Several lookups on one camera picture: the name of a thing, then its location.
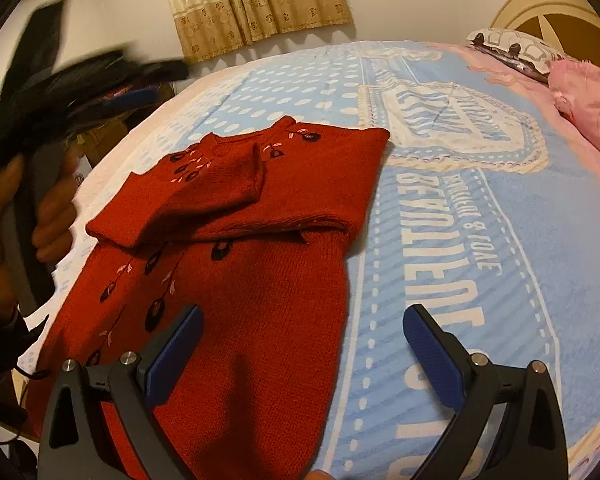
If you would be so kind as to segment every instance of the hand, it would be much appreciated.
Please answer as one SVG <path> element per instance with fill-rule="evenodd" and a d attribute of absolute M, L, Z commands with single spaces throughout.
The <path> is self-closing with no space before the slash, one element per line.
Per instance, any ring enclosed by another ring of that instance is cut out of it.
<path fill-rule="evenodd" d="M 324 471 L 320 471 L 316 469 L 315 471 L 311 471 L 307 476 L 304 477 L 304 480 L 335 480 L 333 476 L 325 473 Z"/>
<path fill-rule="evenodd" d="M 77 184 L 73 174 L 78 160 L 72 150 L 65 155 L 62 177 L 46 194 L 38 207 L 38 225 L 31 241 L 37 249 L 36 258 L 43 263 L 61 260 L 71 249 L 74 241 L 69 227 L 74 223 L 77 212 L 72 203 Z M 6 168 L 0 170 L 0 214 L 13 199 L 24 170 L 24 159 L 16 156 Z M 0 243 L 0 318 L 9 320 L 18 300 L 11 285 L 10 270 L 4 261 Z"/>

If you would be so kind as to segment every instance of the blue gripper pad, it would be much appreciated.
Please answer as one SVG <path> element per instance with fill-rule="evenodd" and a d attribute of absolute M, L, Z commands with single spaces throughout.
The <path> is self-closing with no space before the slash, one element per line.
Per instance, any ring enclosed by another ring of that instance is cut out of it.
<path fill-rule="evenodd" d="M 142 351 L 138 383 L 148 408 L 169 399 L 184 367 L 198 346 L 204 316 L 197 305 L 187 306 L 162 333 L 156 334 Z"/>
<path fill-rule="evenodd" d="M 419 307 L 426 316 L 429 316 L 424 307 Z M 429 318 L 430 322 L 437 327 L 440 335 L 447 336 L 436 325 L 433 318 L 430 316 Z M 404 311 L 402 330 L 440 402 L 458 413 L 465 401 L 462 374 L 451 356 L 445 351 L 442 341 L 422 319 L 414 305 Z"/>

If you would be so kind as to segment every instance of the black cable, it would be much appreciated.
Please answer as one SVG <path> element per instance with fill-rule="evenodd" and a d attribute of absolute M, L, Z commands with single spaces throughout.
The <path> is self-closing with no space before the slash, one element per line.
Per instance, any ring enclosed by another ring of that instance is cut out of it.
<path fill-rule="evenodd" d="M 49 375 L 51 375 L 51 370 L 46 370 L 46 369 L 39 370 L 37 372 L 33 372 L 32 374 L 29 374 L 29 373 L 25 372 L 24 370 L 22 370 L 22 368 L 20 368 L 18 365 L 16 365 L 15 369 L 19 374 L 22 374 L 27 379 L 29 379 L 29 382 L 27 384 L 25 384 L 24 388 L 22 389 L 22 394 L 20 396 L 20 402 L 18 403 L 18 406 L 21 408 L 22 401 L 24 400 L 24 397 L 27 395 L 27 389 L 29 388 L 30 382 L 46 379 L 47 377 L 49 377 Z M 22 434 L 22 427 L 19 427 L 17 433 L 13 437 L 11 437 L 9 440 L 4 440 L 4 441 L 0 442 L 0 446 L 6 446 L 6 445 L 10 444 L 11 442 L 15 442 L 16 440 L 18 440 L 20 438 L 21 434 Z"/>

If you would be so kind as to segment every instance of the metal screw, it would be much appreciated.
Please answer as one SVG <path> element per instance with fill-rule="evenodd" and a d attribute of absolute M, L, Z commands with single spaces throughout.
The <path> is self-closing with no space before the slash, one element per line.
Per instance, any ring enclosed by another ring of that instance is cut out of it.
<path fill-rule="evenodd" d="M 546 364 L 542 361 L 533 361 L 531 367 L 538 374 L 544 374 L 546 372 Z"/>
<path fill-rule="evenodd" d="M 138 356 L 135 352 L 125 352 L 120 356 L 120 362 L 123 365 L 130 365 L 136 362 Z"/>
<path fill-rule="evenodd" d="M 73 359 L 67 359 L 62 363 L 62 371 L 70 372 L 75 368 L 75 361 Z"/>
<path fill-rule="evenodd" d="M 476 352 L 475 354 L 471 354 L 471 361 L 474 365 L 486 366 L 489 363 L 489 358 L 485 354 Z"/>

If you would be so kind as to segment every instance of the red sweater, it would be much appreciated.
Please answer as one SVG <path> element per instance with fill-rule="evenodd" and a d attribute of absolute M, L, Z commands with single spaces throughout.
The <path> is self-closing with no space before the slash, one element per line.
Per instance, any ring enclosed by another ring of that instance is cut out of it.
<path fill-rule="evenodd" d="M 324 429 L 347 316 L 344 255 L 388 136 L 284 117 L 254 134 L 209 134 L 131 174 L 87 225 L 100 243 L 38 368 L 113 362 L 198 304 L 205 333 L 157 420 L 200 480 L 296 480 Z M 38 431 L 54 380 L 30 385 Z M 127 473 L 144 478 L 104 409 Z"/>

